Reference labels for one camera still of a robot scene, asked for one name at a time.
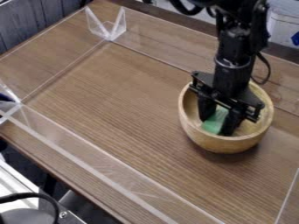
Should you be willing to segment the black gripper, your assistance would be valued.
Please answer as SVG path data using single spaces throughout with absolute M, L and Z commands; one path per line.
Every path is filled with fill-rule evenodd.
M 245 120 L 257 122 L 265 102 L 250 89 L 256 58 L 229 61 L 216 58 L 216 71 L 191 73 L 189 89 L 197 94 L 201 120 L 205 122 L 216 113 L 217 107 L 229 110 L 221 134 L 230 137 Z

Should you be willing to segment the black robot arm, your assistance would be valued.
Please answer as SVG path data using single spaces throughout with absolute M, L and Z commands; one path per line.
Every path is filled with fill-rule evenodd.
M 266 104 L 250 83 L 257 60 L 265 60 L 262 50 L 268 46 L 268 0 L 170 0 L 173 7 L 185 15 L 208 11 L 217 19 L 220 48 L 213 73 L 194 71 L 190 90 L 198 96 L 198 111 L 205 123 L 217 118 L 218 108 L 228 113 L 210 128 L 218 135 L 230 136 L 244 121 L 260 120 Z

